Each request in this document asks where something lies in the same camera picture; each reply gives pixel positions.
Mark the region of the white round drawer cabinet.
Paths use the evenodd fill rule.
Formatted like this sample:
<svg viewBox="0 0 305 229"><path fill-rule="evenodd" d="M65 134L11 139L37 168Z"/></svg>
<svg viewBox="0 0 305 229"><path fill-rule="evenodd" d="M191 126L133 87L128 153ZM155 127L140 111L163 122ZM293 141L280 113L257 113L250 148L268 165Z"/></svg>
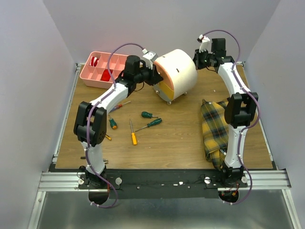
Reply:
<svg viewBox="0 0 305 229"><path fill-rule="evenodd" d="M154 64L163 80L154 85L153 89L168 105L179 96L187 94L197 82L195 64L183 50L175 49L164 54Z"/></svg>

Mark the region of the long green screwdriver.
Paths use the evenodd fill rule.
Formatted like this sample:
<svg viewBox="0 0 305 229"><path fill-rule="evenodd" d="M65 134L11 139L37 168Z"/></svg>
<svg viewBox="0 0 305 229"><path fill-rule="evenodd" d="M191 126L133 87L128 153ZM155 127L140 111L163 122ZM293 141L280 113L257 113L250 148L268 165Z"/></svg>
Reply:
<svg viewBox="0 0 305 229"><path fill-rule="evenodd" d="M146 126L144 126L144 127L140 128L140 129L136 130L136 132L137 132L137 131L140 131L140 130L142 130L142 129L144 129L144 128L150 128L150 127L152 127L152 126L156 126L156 125L160 124L162 121L163 121L163 120L162 120L161 118L157 118L157 119L151 121L150 123L148 123Z"/></svg>

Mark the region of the stubby green orange screwdriver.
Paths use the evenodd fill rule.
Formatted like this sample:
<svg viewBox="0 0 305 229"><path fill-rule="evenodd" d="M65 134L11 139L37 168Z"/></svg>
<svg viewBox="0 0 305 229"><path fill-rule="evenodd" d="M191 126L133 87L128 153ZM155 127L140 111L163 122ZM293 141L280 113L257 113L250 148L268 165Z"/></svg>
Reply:
<svg viewBox="0 0 305 229"><path fill-rule="evenodd" d="M117 129L117 123L115 122L115 120L109 115L109 123L110 123L110 127L112 129Z"/></svg>

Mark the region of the yellow handle screwdriver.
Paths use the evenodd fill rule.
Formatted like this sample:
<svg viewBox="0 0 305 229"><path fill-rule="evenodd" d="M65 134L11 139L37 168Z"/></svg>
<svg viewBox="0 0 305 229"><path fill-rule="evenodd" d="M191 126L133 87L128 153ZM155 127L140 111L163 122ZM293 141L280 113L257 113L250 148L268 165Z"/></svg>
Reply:
<svg viewBox="0 0 305 229"><path fill-rule="evenodd" d="M132 144L133 144L134 146L136 146L136 145L137 145L137 139L136 139L135 132L134 132L134 130L133 130L133 126L132 126L132 121L131 121L131 119L129 120L129 122L130 122L130 128L131 128Z"/></svg>

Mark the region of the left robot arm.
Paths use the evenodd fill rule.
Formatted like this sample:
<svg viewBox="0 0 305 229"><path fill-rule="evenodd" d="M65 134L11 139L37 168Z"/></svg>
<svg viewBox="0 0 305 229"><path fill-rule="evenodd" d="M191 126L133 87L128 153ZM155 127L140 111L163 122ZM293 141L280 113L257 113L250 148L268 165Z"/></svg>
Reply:
<svg viewBox="0 0 305 229"><path fill-rule="evenodd" d="M102 156L102 142L107 132L109 112L133 93L137 84L153 86L162 80L152 60L129 55L124 69L104 94L90 103L79 104L73 132L84 149L87 163L80 167L83 174L79 177L79 188L100 189L109 184Z"/></svg>

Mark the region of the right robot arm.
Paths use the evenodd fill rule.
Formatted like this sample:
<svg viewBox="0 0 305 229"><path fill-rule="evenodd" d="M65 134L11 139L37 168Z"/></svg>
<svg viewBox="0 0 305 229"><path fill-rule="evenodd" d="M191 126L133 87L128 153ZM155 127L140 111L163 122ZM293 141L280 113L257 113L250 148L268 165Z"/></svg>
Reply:
<svg viewBox="0 0 305 229"><path fill-rule="evenodd" d="M246 133L260 118L256 114L259 111L258 94L252 93L242 81L236 69L236 61L226 54L224 38L209 39L200 35L197 40L200 47L195 50L193 58L196 68L200 70L213 67L221 76L230 95L224 109L224 120L228 125L228 144L219 175L220 183L230 187L243 177Z"/></svg>

